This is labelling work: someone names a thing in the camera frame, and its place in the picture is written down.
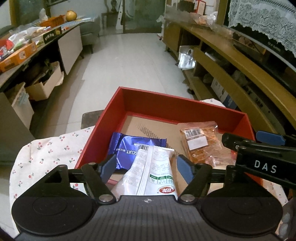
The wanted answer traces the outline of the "black labelled box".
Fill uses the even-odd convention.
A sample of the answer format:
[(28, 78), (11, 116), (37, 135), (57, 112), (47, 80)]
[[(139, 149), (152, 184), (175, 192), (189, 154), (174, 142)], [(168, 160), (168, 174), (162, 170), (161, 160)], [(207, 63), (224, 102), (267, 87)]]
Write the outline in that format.
[(60, 36), (62, 34), (62, 28), (56, 27), (54, 29), (51, 29), (50, 31), (47, 31), (43, 34), (43, 42), (44, 44), (47, 44), (48, 42), (52, 41), (56, 37)]

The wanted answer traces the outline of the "brown waffle snack pack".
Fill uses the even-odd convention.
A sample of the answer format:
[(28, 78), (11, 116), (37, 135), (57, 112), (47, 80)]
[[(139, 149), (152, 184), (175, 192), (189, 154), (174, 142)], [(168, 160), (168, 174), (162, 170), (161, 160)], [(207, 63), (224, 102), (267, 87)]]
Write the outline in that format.
[(217, 169), (235, 164), (236, 152), (223, 146), (214, 121), (179, 123), (177, 128), (185, 155), (192, 163), (205, 163)]

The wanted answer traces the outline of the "orange flat carton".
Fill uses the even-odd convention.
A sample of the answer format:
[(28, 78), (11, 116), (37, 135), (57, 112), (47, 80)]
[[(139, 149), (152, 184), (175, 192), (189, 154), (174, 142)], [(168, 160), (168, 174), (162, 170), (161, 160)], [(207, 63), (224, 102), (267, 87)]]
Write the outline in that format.
[(37, 47), (35, 42), (27, 44), (22, 48), (18, 49), (13, 54), (8, 56), (5, 60), (1, 61), (0, 63), (1, 72), (6, 72), (11, 68), (14, 68), (17, 65), (20, 65), (21, 63), (23, 63), (23, 61), (25, 61), (33, 53), (35, 53), (36, 50), (37, 50)]

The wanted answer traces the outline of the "white storage box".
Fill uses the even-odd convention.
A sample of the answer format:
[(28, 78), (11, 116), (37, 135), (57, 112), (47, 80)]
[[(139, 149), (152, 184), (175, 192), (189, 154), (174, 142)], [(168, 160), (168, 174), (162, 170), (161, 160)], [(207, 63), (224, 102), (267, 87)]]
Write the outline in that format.
[(48, 99), (53, 89), (60, 86), (64, 80), (64, 72), (61, 71), (59, 61), (50, 63), (44, 68), (33, 83), (26, 87), (25, 90), (30, 100), (41, 101)]

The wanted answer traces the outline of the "red cardboard box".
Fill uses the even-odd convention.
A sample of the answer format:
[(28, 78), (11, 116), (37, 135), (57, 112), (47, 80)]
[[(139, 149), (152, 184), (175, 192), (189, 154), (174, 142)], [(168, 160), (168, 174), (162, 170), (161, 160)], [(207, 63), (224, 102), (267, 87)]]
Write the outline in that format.
[(119, 87), (98, 119), (76, 168), (104, 161), (114, 132), (163, 138), (168, 148), (184, 155), (177, 124), (206, 121), (214, 121), (220, 133), (255, 139), (245, 113), (197, 100)]

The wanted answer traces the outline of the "white lace cloth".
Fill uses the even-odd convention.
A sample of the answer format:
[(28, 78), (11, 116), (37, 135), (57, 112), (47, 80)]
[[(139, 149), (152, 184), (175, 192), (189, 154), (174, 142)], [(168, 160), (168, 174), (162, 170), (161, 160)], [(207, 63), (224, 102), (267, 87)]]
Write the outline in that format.
[(294, 1), (231, 1), (229, 27), (242, 25), (280, 42), (295, 55)]

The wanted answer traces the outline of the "cherry print tablecloth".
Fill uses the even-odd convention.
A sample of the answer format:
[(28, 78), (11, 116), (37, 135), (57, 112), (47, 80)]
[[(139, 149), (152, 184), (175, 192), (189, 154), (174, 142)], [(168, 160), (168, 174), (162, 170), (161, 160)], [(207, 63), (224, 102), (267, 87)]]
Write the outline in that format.
[[(44, 177), (49, 171), (60, 164), (66, 164), (69, 169), (73, 169), (82, 153), (82, 149), (93, 130), (91, 127), (72, 133), (62, 134), (58, 137), (49, 137), (34, 140), (22, 147), (16, 157), (10, 176), (10, 204), (11, 207), (17, 197), (28, 190), (33, 184)], [(70, 150), (64, 150), (66, 144), (70, 144)], [(284, 240), (291, 231), (293, 211), (290, 210), (292, 204), (287, 202), (287, 198), (281, 197), (283, 201), (284, 217), (280, 224), (279, 234)]]

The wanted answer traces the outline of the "grey sofa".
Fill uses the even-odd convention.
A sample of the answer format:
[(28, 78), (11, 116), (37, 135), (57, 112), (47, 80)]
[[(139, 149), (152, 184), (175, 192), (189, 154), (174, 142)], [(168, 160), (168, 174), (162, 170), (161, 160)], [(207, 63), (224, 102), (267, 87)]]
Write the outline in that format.
[(99, 15), (91, 16), (90, 21), (80, 24), (81, 41), (83, 46), (88, 46), (93, 54), (93, 45), (96, 43), (100, 32)]

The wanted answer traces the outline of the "orange plastic basket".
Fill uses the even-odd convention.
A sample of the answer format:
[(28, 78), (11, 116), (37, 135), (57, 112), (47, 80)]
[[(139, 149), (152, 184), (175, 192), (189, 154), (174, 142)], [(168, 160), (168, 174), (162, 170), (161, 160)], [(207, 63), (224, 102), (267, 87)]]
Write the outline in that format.
[(64, 15), (59, 15), (56, 17), (51, 17), (47, 21), (40, 23), (41, 27), (57, 27), (65, 23)]

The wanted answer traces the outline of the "white plastic drawer bin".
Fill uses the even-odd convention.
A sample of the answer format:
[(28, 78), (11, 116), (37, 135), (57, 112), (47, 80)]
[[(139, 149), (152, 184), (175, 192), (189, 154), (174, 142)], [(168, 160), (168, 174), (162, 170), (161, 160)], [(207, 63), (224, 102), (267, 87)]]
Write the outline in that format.
[(29, 129), (34, 111), (29, 101), (29, 94), (25, 90), (24, 82), (9, 91), (8, 100), (25, 127)]

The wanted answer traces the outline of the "white green label pack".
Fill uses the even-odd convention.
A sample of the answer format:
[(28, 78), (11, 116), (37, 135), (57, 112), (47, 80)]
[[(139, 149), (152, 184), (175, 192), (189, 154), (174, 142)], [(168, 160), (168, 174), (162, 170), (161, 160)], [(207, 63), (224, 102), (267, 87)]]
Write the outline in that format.
[(131, 168), (111, 192), (117, 199), (122, 195), (173, 195), (177, 198), (171, 170), (174, 154), (174, 149), (140, 145)]

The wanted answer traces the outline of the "blue wafer biscuit pack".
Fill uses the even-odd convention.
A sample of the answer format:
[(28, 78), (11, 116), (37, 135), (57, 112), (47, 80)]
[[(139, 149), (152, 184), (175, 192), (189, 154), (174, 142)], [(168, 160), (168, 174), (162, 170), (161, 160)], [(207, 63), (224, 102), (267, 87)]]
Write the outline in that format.
[(107, 154), (116, 156), (117, 170), (129, 170), (141, 145), (165, 147), (167, 140), (163, 138), (129, 136), (113, 132)]

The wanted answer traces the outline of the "red plastic bag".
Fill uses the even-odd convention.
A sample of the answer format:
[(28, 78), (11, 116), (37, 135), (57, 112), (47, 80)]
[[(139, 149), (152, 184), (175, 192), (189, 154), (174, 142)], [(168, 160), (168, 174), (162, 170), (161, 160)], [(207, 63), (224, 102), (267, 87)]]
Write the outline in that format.
[(0, 39), (0, 54), (6, 55), (8, 51), (11, 51), (13, 49), (14, 43), (10, 41), (9, 39)]

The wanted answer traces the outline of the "silver foil bag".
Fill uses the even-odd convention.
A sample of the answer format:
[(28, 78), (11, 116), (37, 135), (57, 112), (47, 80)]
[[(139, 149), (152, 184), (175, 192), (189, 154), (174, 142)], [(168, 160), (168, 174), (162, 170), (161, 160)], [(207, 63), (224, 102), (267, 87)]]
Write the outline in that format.
[(194, 69), (196, 61), (193, 57), (195, 46), (182, 45), (179, 47), (178, 68), (182, 70)]

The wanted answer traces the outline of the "long dark side table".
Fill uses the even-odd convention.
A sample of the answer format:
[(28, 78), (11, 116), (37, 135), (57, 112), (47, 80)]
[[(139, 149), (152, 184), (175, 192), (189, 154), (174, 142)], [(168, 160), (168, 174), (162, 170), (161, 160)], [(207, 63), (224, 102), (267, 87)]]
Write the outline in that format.
[(50, 63), (59, 61), (61, 71), (68, 74), (82, 51), (80, 27), (64, 31), (47, 44), (37, 48), (23, 63), (1, 74), (1, 165), (11, 166), (19, 150), (35, 140), (48, 99), (30, 100), (34, 114), (30, 128), (20, 120), (11, 103), (8, 93), (16, 85), (24, 82), (25, 88), (44, 71)]

